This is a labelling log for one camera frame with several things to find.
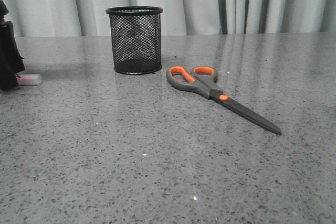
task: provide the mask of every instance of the scissor handle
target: scissor handle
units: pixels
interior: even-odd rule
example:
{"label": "scissor handle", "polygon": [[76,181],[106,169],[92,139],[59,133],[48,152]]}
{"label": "scissor handle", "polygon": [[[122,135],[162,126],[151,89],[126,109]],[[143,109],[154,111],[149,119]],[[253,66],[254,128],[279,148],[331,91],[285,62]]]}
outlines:
{"label": "scissor handle", "polygon": [[222,92],[221,88],[217,86],[216,81],[218,78],[217,71],[211,67],[195,67],[190,71],[190,74],[208,86],[212,91]]}
{"label": "scissor handle", "polygon": [[[185,81],[177,79],[175,75],[182,75]],[[194,92],[207,99],[210,98],[210,88],[190,75],[182,66],[167,69],[167,80],[178,90]]]}

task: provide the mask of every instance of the speckled stone countertop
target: speckled stone countertop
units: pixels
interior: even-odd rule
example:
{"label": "speckled stone countertop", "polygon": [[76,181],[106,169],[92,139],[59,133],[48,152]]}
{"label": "speckled stone countertop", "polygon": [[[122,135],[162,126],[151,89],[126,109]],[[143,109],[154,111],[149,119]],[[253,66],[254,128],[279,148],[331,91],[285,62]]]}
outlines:
{"label": "speckled stone countertop", "polygon": [[[0,91],[0,223],[336,223],[336,33],[163,37],[113,71],[109,37],[17,38],[43,83]],[[172,88],[206,65],[267,132]]]}

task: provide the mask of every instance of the black mesh pen holder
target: black mesh pen holder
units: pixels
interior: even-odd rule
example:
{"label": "black mesh pen holder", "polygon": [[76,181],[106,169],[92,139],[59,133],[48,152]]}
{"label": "black mesh pen holder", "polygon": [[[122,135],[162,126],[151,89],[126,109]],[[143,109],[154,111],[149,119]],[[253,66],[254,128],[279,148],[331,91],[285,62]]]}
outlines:
{"label": "black mesh pen holder", "polygon": [[108,8],[114,70],[125,74],[153,73],[161,66],[162,8],[127,6]]}

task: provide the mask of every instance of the white eraser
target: white eraser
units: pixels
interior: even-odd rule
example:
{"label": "white eraser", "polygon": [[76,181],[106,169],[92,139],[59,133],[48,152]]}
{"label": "white eraser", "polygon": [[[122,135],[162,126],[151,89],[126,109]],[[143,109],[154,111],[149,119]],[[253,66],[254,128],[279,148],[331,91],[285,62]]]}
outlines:
{"label": "white eraser", "polygon": [[20,74],[16,80],[20,86],[38,86],[42,83],[42,77],[39,74]]}

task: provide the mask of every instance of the white curtain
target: white curtain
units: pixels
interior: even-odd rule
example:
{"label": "white curtain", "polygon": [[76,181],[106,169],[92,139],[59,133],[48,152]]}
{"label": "white curtain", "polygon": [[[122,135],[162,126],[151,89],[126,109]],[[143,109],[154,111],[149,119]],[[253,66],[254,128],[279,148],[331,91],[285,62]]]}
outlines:
{"label": "white curtain", "polygon": [[336,31],[336,0],[3,0],[16,37],[109,36],[105,9],[159,6],[162,35]]}

